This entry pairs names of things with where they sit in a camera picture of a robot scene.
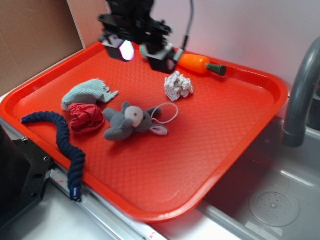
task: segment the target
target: red cloth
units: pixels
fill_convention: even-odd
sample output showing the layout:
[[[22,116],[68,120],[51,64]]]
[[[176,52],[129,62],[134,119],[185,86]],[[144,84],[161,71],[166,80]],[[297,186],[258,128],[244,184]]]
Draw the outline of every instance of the red cloth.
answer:
[[[72,103],[69,105],[71,113],[71,129],[77,134],[86,134],[97,130],[105,123],[105,117],[95,104]]]

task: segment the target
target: light blue cloth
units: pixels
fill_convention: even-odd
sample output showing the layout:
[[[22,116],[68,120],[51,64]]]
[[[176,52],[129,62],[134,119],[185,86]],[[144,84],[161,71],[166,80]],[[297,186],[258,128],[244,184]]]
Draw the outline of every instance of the light blue cloth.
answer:
[[[104,81],[92,79],[75,86],[62,99],[62,108],[69,110],[68,106],[77,104],[96,104],[97,101],[107,103],[113,99],[119,91],[109,92],[110,88]]]

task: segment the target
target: crumpled paper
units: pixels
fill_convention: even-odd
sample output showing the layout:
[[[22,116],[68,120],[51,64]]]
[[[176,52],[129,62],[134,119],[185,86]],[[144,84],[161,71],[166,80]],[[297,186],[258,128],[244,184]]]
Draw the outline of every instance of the crumpled paper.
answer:
[[[87,134],[97,130],[105,123],[105,117],[95,104],[72,103],[68,107],[71,113],[71,129],[77,134]]]
[[[181,97],[186,98],[189,94],[194,93],[194,88],[189,78],[180,75],[179,71],[175,71],[170,77],[165,78],[165,93],[171,101],[176,101]]]

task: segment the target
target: sink drain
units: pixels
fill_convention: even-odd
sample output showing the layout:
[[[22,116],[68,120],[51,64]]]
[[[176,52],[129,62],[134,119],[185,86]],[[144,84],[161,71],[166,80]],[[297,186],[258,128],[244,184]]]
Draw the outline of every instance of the sink drain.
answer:
[[[257,220],[272,227],[293,223],[300,212],[295,196],[278,186],[258,189],[251,196],[249,206]]]

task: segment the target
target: red tray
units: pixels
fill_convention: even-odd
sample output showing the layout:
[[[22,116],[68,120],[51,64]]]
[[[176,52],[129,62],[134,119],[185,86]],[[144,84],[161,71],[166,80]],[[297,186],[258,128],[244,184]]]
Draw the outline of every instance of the red tray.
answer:
[[[288,99],[286,86],[273,75],[217,59],[211,62],[227,65],[226,76],[198,75],[178,67],[191,79],[194,94],[174,102],[179,115],[166,125],[167,136],[135,133],[110,142],[104,139],[108,122],[96,132],[71,133],[71,144],[86,153],[84,183],[144,222],[169,220],[193,209]],[[62,98],[91,79],[105,81],[111,92],[119,91],[109,103],[98,104],[102,110],[120,110],[125,101],[147,110],[171,102],[164,90],[165,77],[152,71],[140,54],[120,62],[96,43],[13,91],[1,103],[0,114],[69,169],[70,160],[56,145],[56,127],[22,125],[24,116],[54,111],[70,121]],[[175,109],[163,112],[162,117],[169,119]]]

